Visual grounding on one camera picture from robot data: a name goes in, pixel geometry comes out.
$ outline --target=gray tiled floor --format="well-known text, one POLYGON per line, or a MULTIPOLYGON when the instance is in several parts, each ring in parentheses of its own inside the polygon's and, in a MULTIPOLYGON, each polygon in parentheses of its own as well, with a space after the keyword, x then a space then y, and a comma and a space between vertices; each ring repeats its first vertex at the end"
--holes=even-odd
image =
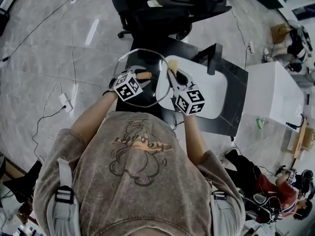
MULTIPOLYGON (((10 54, 23 38, 54 9, 66 0, 17 0, 11 11, 4 35, 0 38, 0 57, 10 54)), ((228 0, 234 14, 239 19, 245 41, 252 41, 256 53, 248 55, 247 64, 259 63, 263 47, 270 42, 270 26, 283 22, 276 11, 269 11, 256 0, 228 0)), ((37 154, 45 158, 55 136, 62 127, 70 127, 79 115, 92 105, 106 90, 111 79, 116 60, 130 50, 132 38, 117 37, 122 30, 120 19, 111 0, 78 0, 68 9, 65 4, 60 11, 43 23, 12 56, 9 62, 0 68, 0 151, 5 153, 17 165, 28 170, 36 158, 31 140, 36 132, 37 120, 43 114, 43 105, 54 84, 60 82, 63 92, 72 95, 74 73, 73 56, 76 67, 78 89, 72 100, 74 111, 71 114, 60 113, 39 125, 37 154), (86 45, 91 25, 99 19, 94 37, 86 45)), ((236 19, 231 12, 215 18, 193 24, 191 34, 185 39, 199 48, 206 48, 216 42, 223 44, 223 57, 240 67, 245 65, 245 47, 237 29, 236 19)), ((57 84, 54 93, 47 102, 45 115, 60 108, 57 84)), ((185 146, 184 127, 176 130, 180 143, 185 146)), ((245 148, 243 154, 255 163, 273 169, 280 153, 280 144, 284 129, 272 123, 260 131, 255 118, 243 116, 236 143, 245 148)), ((231 147, 229 137, 204 133, 207 144, 216 154, 231 147)))

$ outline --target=black table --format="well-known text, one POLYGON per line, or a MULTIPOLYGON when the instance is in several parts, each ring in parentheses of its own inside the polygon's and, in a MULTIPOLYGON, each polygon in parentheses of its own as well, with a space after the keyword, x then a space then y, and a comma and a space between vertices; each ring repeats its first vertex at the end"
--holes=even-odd
MULTIPOLYGON (((200 51, 195 46, 169 37, 153 42, 150 42, 149 39, 136 37, 131 49, 134 50, 137 48, 154 50, 161 53, 164 57, 176 55, 190 60, 200 51)), ((136 52, 129 55, 127 66, 141 65, 152 73, 151 83, 144 88, 143 93, 128 100, 130 103, 148 106, 156 102, 155 91, 160 73, 159 63, 160 58, 155 54, 150 55, 148 52, 136 52)), ((199 63, 206 65, 206 57, 199 63)), ((245 101, 248 73, 225 59, 221 60, 221 64, 222 65, 217 68, 217 71, 223 73, 227 79, 226 97, 222 112, 216 119, 197 117, 198 125, 201 131, 236 136, 245 101)), ((175 119, 177 123, 183 121, 182 113, 165 109, 159 104, 150 108, 138 108, 124 103, 119 99, 116 111, 151 113, 171 125, 174 125, 175 119)))

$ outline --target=white box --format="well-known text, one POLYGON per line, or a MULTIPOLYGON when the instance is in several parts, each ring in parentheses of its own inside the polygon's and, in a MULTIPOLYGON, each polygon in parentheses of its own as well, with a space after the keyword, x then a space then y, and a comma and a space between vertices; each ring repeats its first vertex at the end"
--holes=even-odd
POLYGON ((278 61, 251 65, 243 113, 272 119, 294 132, 286 123, 299 126, 304 107, 304 95, 291 75, 278 61))
POLYGON ((133 74, 128 72, 117 78, 114 84, 114 90, 122 101, 126 101, 142 93, 142 89, 134 78, 133 74))
POLYGON ((176 96, 175 105, 186 115, 195 115, 202 111, 205 99, 198 89, 181 91, 176 96))

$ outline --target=cartoon print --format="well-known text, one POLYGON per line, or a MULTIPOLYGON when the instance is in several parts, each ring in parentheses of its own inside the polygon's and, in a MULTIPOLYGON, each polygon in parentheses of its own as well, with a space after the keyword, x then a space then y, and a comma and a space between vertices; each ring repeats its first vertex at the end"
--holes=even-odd
POLYGON ((128 122, 125 133, 117 137, 112 144, 118 149, 111 152, 113 161, 109 165, 109 171, 122 176, 127 173, 134 183, 139 186, 149 186, 159 174, 161 167, 167 166, 164 153, 171 153, 172 146, 163 143, 159 138, 150 133, 148 120, 144 116, 137 116, 128 122), (137 158, 137 165, 128 168, 127 161, 137 158))

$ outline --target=white plate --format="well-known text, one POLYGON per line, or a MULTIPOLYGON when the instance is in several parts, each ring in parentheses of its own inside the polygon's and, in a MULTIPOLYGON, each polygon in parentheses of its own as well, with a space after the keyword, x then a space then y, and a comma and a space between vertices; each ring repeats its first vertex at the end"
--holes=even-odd
MULTIPOLYGON (((177 60, 179 69, 191 75, 194 83, 197 84, 199 90, 205 98, 206 103, 203 110, 196 115, 207 119, 217 118, 220 115, 224 105, 227 89, 226 77, 218 71, 216 71, 215 75, 208 75, 206 66, 188 59, 184 59, 174 55, 168 56, 166 58, 167 61, 170 61, 172 59, 177 60)), ((157 99, 161 99, 166 94, 169 85, 166 74, 166 64, 163 63, 160 69, 161 72, 158 78, 156 90, 157 99)), ((171 101, 173 93, 174 91, 173 89, 171 89, 168 93, 168 96, 159 104, 166 109, 174 110, 174 106, 171 101)))

